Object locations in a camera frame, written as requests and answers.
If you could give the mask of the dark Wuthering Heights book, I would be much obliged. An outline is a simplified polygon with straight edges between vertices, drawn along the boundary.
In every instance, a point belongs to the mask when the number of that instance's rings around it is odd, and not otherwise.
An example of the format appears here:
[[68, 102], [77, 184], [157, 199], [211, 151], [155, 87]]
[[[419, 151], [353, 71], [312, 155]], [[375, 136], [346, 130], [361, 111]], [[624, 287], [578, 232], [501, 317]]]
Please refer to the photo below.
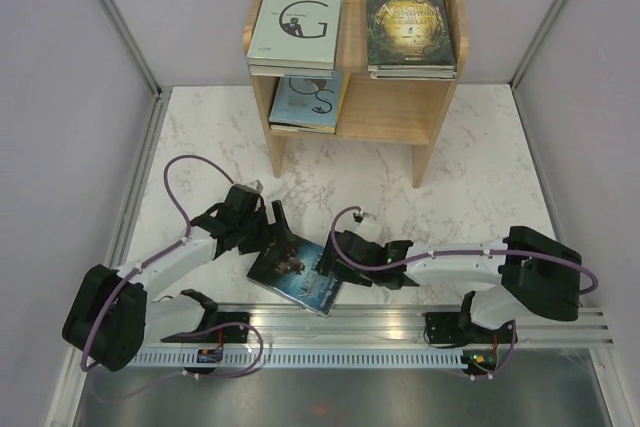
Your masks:
[[261, 252], [247, 278], [322, 317], [328, 317], [339, 292], [327, 292], [327, 277], [318, 272], [324, 248], [301, 237], [287, 247]]

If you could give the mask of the black Moon and Sixpence book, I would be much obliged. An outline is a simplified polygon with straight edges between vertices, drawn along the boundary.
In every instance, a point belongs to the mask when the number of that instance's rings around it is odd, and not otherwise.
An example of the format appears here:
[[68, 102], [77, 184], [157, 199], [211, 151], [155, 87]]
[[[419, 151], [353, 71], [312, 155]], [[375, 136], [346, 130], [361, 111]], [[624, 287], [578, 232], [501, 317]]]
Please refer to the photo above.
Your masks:
[[334, 130], [314, 129], [308, 127], [286, 126], [286, 125], [271, 125], [270, 130], [273, 132], [292, 132], [292, 133], [309, 133], [319, 135], [335, 135]]

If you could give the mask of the blue 20000 Leagues book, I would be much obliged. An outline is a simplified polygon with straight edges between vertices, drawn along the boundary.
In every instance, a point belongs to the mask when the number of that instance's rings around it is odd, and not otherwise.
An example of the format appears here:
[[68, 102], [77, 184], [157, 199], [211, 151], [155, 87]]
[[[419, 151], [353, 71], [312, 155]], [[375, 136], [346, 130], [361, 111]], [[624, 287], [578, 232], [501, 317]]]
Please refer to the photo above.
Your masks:
[[277, 67], [249, 65], [249, 73], [252, 76], [269, 76], [269, 77], [295, 77], [295, 78], [321, 78], [331, 79], [335, 72], [327, 69], [309, 69], [295, 67]]

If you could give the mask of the purple Robinson Crusoe book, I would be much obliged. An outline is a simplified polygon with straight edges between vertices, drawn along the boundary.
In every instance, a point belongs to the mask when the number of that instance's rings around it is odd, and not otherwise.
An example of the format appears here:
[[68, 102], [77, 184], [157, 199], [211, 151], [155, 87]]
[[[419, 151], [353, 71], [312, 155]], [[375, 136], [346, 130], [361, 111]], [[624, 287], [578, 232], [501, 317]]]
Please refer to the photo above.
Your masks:
[[378, 66], [370, 67], [368, 69], [370, 77], [372, 79], [427, 79], [427, 80], [453, 80], [457, 77], [457, 71], [455, 68], [400, 68], [400, 69], [387, 69], [379, 68]]

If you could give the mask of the pale green Gatsby book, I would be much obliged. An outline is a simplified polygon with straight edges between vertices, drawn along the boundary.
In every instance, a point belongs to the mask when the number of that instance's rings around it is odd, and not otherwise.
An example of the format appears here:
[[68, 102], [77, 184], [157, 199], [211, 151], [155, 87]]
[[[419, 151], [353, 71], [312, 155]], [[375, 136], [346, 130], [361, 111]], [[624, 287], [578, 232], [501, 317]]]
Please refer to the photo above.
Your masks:
[[262, 0], [247, 61], [264, 67], [331, 70], [343, 0]]

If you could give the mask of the green Alice Wonderland book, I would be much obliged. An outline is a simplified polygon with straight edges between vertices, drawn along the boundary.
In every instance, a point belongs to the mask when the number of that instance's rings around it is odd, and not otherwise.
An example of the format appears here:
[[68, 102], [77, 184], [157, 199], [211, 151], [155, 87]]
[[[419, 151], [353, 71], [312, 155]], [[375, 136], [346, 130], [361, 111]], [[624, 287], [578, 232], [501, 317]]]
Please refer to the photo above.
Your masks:
[[365, 0], [368, 69], [455, 68], [445, 0]]

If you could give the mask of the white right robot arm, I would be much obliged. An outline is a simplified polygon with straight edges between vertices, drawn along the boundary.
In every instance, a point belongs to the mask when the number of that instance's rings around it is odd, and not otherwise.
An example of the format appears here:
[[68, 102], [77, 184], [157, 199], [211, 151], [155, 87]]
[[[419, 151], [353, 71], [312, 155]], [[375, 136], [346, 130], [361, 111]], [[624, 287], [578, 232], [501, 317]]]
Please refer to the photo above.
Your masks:
[[396, 240], [383, 245], [361, 229], [332, 232], [319, 270], [339, 280], [389, 290], [436, 281], [473, 285], [456, 312], [427, 312], [424, 337], [435, 348], [506, 344], [515, 322], [529, 316], [574, 322], [579, 317], [581, 256], [524, 226], [504, 238], [455, 246]]

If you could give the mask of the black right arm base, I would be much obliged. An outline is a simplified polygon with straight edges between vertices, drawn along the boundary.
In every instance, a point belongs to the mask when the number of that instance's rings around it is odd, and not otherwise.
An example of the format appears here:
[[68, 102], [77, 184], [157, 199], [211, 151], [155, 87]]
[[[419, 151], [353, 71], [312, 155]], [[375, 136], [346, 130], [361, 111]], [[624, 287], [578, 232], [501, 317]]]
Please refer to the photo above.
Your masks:
[[456, 312], [427, 312], [424, 314], [425, 341], [437, 348], [459, 348], [471, 344], [510, 344], [517, 338], [513, 326], [505, 323], [495, 330], [477, 326], [468, 314]]

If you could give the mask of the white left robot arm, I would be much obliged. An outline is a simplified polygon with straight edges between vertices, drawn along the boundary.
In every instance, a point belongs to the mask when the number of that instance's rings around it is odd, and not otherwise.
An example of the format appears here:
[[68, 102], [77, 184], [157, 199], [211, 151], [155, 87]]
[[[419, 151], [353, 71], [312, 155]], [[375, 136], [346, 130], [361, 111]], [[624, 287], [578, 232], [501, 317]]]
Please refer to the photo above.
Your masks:
[[266, 204], [259, 190], [234, 184], [222, 202], [189, 220], [180, 237], [149, 258], [89, 269], [62, 337], [80, 350], [84, 372], [97, 366], [119, 371], [147, 344], [211, 342], [222, 323], [215, 301], [195, 289], [168, 300], [160, 294], [229, 251], [262, 253], [293, 237], [281, 201]]

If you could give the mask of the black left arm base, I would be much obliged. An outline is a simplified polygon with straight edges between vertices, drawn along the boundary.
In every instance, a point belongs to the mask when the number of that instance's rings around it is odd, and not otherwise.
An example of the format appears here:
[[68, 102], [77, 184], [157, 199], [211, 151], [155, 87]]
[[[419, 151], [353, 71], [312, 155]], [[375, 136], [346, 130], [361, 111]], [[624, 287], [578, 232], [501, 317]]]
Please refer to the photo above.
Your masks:
[[249, 333], [239, 323], [249, 324], [251, 315], [248, 312], [218, 312], [207, 314], [194, 332], [198, 336], [172, 335], [165, 337], [161, 343], [165, 344], [213, 344], [215, 347], [227, 344], [242, 344], [248, 339]]

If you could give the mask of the wooden two-tier shelf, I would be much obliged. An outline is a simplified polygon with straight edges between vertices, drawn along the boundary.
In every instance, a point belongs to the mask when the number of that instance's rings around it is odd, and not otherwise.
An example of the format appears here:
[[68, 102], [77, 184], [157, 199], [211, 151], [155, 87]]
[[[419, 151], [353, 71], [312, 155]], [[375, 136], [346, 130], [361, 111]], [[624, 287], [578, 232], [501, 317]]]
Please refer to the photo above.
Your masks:
[[[245, 45], [252, 39], [262, 2], [251, 2], [243, 33]], [[462, 71], [470, 50], [465, 0], [445, 0], [445, 3], [457, 69]], [[412, 184], [419, 187], [459, 81], [370, 78], [365, 0], [343, 2], [336, 67], [351, 75], [338, 117], [336, 138], [410, 146]]]

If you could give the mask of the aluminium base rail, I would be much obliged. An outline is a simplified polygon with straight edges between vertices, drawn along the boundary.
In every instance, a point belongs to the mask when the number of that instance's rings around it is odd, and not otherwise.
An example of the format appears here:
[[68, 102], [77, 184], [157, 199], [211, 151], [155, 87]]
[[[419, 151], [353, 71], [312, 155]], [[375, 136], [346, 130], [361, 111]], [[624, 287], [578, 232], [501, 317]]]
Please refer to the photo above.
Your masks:
[[[274, 347], [418, 347], [429, 316], [457, 318], [451, 305], [338, 305], [328, 317], [294, 304], [229, 304], [218, 307], [249, 315], [268, 344]], [[614, 339], [603, 312], [584, 308], [574, 322], [527, 316], [516, 321], [519, 349], [612, 348]]]

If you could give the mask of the left aluminium frame post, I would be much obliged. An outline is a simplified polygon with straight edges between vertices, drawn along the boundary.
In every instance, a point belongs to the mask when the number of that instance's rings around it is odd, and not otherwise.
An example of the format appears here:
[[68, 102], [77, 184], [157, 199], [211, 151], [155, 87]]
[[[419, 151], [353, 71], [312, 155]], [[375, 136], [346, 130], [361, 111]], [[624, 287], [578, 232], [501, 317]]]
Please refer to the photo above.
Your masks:
[[134, 67], [145, 86], [151, 92], [152, 97], [157, 100], [162, 95], [162, 87], [159, 85], [156, 76], [149, 67], [144, 54], [135, 40], [127, 22], [121, 13], [115, 0], [97, 0], [107, 20], [113, 27], [117, 37], [123, 45], [127, 55], [133, 62]]

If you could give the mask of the aluminium frame post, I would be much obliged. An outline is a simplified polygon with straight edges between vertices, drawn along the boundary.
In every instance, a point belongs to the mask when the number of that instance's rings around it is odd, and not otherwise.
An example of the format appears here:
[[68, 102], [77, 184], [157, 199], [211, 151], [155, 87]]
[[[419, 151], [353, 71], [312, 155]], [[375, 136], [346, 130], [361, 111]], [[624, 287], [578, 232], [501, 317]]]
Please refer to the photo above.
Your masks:
[[157, 100], [162, 95], [162, 87], [159, 85], [156, 76], [149, 67], [144, 54], [135, 40], [127, 22], [121, 13], [115, 0], [97, 0], [107, 20], [113, 27], [117, 37], [123, 45], [127, 55], [133, 62], [134, 67], [145, 86], [151, 92], [152, 97]]
[[540, 24], [530, 40], [523, 56], [521, 57], [514, 74], [509, 81], [509, 85], [515, 91], [523, 81], [531, 63], [534, 61], [538, 51], [550, 34], [552, 28], [560, 17], [563, 9], [569, 0], [552, 0], [547, 8]]

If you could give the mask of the right aluminium frame post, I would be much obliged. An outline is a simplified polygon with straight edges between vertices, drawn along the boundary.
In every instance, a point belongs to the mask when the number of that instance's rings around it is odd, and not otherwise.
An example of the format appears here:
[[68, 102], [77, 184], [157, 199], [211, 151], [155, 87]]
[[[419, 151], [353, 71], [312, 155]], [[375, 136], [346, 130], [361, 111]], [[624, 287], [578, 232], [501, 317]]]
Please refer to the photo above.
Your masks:
[[521, 57], [514, 74], [509, 81], [509, 85], [515, 91], [523, 81], [531, 63], [534, 61], [538, 51], [550, 34], [552, 28], [560, 17], [563, 9], [569, 0], [552, 0], [547, 8], [540, 24], [530, 40], [523, 56]]

